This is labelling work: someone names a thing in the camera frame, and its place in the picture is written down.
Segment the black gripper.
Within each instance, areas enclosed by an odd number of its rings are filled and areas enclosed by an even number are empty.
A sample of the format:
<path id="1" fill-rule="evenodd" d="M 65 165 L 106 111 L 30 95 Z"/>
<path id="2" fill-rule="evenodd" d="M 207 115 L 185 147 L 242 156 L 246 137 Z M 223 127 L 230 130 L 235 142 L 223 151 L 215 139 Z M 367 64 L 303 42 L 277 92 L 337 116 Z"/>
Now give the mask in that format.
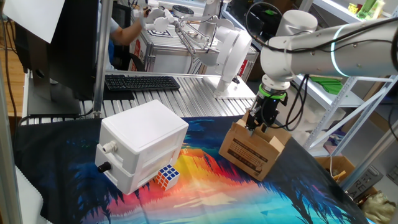
<path id="1" fill-rule="evenodd" d="M 256 96 L 254 108 L 252 109 L 252 117 L 254 119 L 247 119 L 245 128 L 249 131 L 249 135 L 252 136 L 255 129 L 261 126 L 261 131 L 266 133 L 268 126 L 272 126 L 275 122 L 279 111 L 277 106 L 282 103 L 284 106 L 287 104 L 286 94 L 283 95 L 272 95 L 270 97 L 258 94 Z"/>

